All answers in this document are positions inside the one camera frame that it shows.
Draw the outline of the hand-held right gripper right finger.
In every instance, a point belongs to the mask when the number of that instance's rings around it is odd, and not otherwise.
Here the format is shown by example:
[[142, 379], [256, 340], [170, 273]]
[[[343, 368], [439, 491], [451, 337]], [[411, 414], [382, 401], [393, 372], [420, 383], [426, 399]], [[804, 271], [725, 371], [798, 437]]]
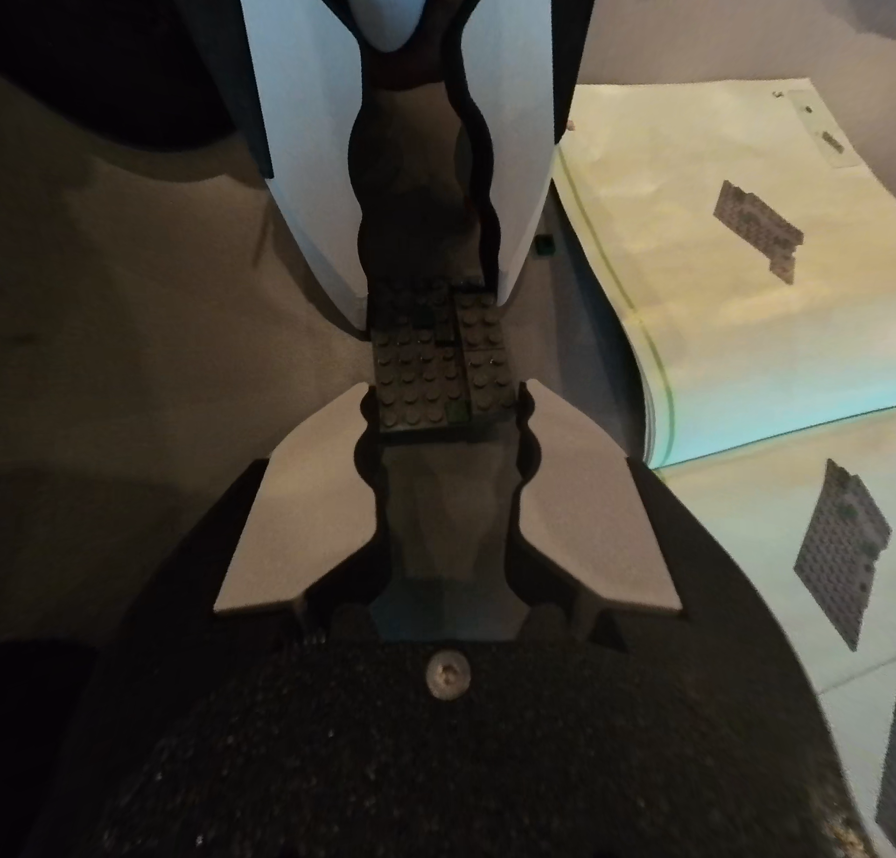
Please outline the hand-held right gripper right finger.
[[628, 455], [538, 380], [521, 383], [518, 407], [521, 481], [504, 560], [511, 591], [582, 628], [604, 610], [678, 616], [682, 599]]

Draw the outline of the open instruction booklet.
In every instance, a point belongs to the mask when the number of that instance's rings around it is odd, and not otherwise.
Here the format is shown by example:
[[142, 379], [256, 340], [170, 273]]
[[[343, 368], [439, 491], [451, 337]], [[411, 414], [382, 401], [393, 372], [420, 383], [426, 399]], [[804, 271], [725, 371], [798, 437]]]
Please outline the open instruction booklet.
[[808, 79], [580, 85], [554, 185], [647, 465], [777, 618], [894, 856], [894, 196]]

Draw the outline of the grey studded building plate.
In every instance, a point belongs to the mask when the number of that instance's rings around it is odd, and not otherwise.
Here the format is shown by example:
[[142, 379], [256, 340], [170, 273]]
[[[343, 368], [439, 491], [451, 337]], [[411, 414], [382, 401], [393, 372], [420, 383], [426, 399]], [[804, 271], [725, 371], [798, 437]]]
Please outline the grey studded building plate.
[[[515, 413], [517, 384], [497, 297], [480, 277], [380, 278], [369, 296], [379, 429], [386, 438], [436, 438]], [[465, 400], [451, 427], [445, 404]]]

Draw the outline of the person's left hand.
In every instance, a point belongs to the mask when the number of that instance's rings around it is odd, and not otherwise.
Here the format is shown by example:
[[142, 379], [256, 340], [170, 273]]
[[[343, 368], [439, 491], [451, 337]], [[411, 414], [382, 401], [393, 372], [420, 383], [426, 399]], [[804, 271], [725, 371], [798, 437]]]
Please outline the person's left hand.
[[442, 41], [465, 0], [425, 0], [409, 40], [392, 52], [368, 49], [364, 62], [371, 85], [407, 91], [443, 80]]

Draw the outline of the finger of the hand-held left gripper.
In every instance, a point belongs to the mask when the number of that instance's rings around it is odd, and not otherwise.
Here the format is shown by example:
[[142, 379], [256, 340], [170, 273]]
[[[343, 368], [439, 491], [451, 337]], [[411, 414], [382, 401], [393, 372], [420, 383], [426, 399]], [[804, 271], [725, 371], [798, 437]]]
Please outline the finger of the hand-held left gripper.
[[363, 214], [349, 165], [363, 102], [357, 38], [325, 0], [240, 3], [273, 164], [269, 191], [321, 288], [363, 331]]
[[487, 196], [499, 228], [502, 306], [529, 254], [554, 159], [551, 0], [478, 0], [462, 28], [461, 52], [492, 150]]

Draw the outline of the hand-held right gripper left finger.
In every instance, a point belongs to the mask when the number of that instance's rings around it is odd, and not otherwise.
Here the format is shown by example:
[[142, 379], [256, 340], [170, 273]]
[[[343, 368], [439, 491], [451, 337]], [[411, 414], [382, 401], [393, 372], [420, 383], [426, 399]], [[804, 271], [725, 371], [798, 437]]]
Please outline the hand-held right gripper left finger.
[[219, 616], [294, 609], [330, 625], [370, 605], [392, 558], [375, 389], [356, 384], [272, 451], [214, 603]]

